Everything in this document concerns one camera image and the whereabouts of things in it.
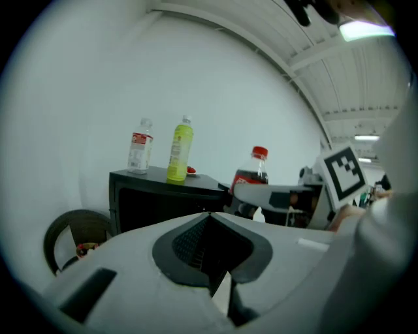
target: soda bottle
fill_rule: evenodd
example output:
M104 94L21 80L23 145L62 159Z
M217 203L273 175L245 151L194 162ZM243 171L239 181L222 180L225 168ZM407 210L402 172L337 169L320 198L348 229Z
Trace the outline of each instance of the soda bottle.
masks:
M261 146L255 146L251 152L251 158L247 163L242 165L235 173L235 177L229 193L234 194L234 186L237 183L255 183L255 184L267 184L268 176L265 167L265 161L267 159L268 150ZM257 207L244 202L241 202L237 198L233 197L231 206L226 207L226 212L252 219Z

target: red bottle cap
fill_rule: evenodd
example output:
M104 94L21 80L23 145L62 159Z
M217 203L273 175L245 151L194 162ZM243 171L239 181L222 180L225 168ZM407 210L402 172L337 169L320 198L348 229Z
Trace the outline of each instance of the red bottle cap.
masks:
M253 154L264 155L267 158L268 149L265 149L261 146L254 146Z

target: black rectangle slot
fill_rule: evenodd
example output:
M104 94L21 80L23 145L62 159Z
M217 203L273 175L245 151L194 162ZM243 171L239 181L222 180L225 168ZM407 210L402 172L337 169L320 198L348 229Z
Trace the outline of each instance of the black rectangle slot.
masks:
M83 322L116 276L113 270L100 268L60 307L72 319Z

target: fluorescent light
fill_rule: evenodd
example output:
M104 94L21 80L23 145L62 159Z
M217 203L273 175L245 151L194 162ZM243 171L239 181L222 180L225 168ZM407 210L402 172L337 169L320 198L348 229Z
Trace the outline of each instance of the fluorescent light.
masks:
M376 141L379 140L379 136L354 136L354 139L356 140L372 140Z
M388 26L361 21L351 21L340 25L340 32L346 42L371 36L394 36Z

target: black table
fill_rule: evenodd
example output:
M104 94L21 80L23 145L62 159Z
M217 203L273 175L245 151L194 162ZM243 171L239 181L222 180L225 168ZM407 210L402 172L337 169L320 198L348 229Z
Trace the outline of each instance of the black table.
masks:
M167 169L150 166L146 174L127 170L109 175L109 204L115 234L203 211L222 211L227 191L199 174L182 182L167 179Z

